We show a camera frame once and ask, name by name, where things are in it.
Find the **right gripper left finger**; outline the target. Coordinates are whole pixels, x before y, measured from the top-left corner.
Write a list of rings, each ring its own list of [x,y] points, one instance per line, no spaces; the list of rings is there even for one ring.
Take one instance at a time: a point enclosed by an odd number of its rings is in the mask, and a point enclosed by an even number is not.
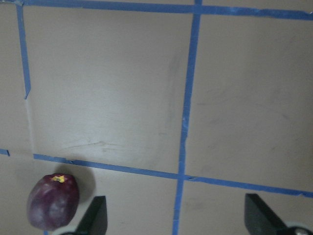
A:
[[[75,231],[62,232],[61,235],[105,235],[107,228],[106,197],[95,196]]]

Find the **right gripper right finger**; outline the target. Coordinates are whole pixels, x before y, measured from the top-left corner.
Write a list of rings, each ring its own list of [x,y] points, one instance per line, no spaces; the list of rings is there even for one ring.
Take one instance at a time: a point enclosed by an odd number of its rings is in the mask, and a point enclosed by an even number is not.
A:
[[[288,226],[256,193],[245,195],[244,223],[250,235],[311,235],[303,226]]]

